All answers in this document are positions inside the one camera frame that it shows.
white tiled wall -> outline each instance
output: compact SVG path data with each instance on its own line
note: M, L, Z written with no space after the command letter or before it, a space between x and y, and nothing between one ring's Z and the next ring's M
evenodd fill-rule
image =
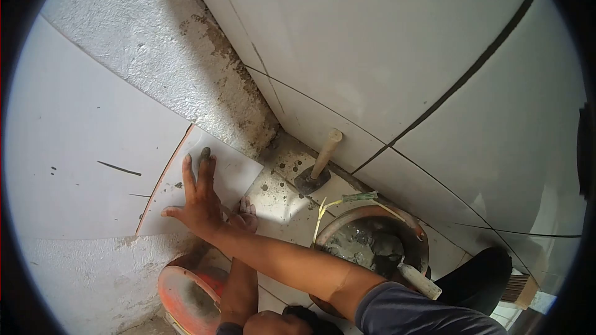
M39 16L21 53L6 121L5 170L17 234L134 235L189 125Z
M339 166L467 252L503 246L516 268L550 274L557 287L552 275L565 269L528 266L538 255L497 234L581 233L575 134L585 96L551 0L533 0L461 89L384 145L462 77L523 1L212 2L225 12L214 11L220 23L239 21L255 46L259 62L242 59L287 132L320 150L327 131L342 130ZM574 255L575 244L561 246Z

mortar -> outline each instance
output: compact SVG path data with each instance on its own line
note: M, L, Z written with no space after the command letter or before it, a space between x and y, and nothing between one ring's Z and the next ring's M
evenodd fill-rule
M313 246L317 250L325 251L325 246L329 247L329 241L332 239L340 239L347 225L352 226L365 226L367 229L373 232L384 233L387 235L396 236L404 251L404 263L412 265L422 274L426 273L428 268L428 239L422 227L410 214L402 211L398 208L389 207L404 220L391 215L380 206L362 206L347 211L331 221L317 236L315 245ZM349 261L356 262L358 259L349 259ZM406 284L400 274L395 272L387 279L397 281ZM320 309L325 312L342 318L341 314L333 308L333 306L325 301L320 300L318 297L310 295L312 301L314 301Z

wooden handle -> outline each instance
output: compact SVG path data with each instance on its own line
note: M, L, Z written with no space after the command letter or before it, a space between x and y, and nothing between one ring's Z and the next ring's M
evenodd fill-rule
M412 265L400 263L398 270L412 284L416 289L430 300L436 300L439 295L443 292L441 288L434 284L433 281L426 278L421 272L419 272Z
M327 165L327 162L329 162L329 159L332 157L333 152L335 152L337 144L339 144L339 141L341 141L342 137L343 134L339 130L333 129L331 132L329 132L329 137L327 138L325 145L323 145L323 149L321 149L321 152L319 152L319 156L317 157L315 165L312 168L312 172L310 173L311 179L316 180L321 174Z

gray shirt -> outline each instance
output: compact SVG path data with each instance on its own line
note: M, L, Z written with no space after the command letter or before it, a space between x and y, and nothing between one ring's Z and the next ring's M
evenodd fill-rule
M397 282L372 289L356 309L356 326L366 335L507 335L497 321L468 308L432 301ZM221 324L217 335L242 335L235 324Z

wall tile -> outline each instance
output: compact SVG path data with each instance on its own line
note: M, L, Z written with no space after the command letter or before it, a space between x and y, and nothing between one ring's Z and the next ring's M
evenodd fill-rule
M383 143L345 118L292 88L270 80L284 109L284 115L277 118L287 133L317 152L333 128L343 133L332 156L339 167L353 171L383 147Z
M441 220L487 226L447 188L394 150L385 150L354 176L428 223Z
M259 56L229 0L203 0L245 65L264 72Z
M478 73L395 148L497 230L581 234L584 83L554 3L535 0Z
M522 261L494 230L441 222L433 223L431 226L472 256L489 247L500 246L509 252L513 266L528 274L527 269L523 267Z
M187 153L192 156L192 170L198 174L201 151L205 146L217 156L213 175L213 189L222 205L232 209L257 178L263 165L237 152L197 126L189 128L184 142L179 146L174 159L165 169L163 178L157 183L155 192L149 198L149 207L141 220L138 235L163 235L179 233L188 228L175 218L160 215L168 206L183 206L186 202L183 188L182 163Z
M497 232L530 268L566 275L581 238L541 237L537 235Z
M147 197L189 125L39 16L17 66L4 132L17 234L134 235Z
M462 76L523 0L231 1L270 76L388 143Z

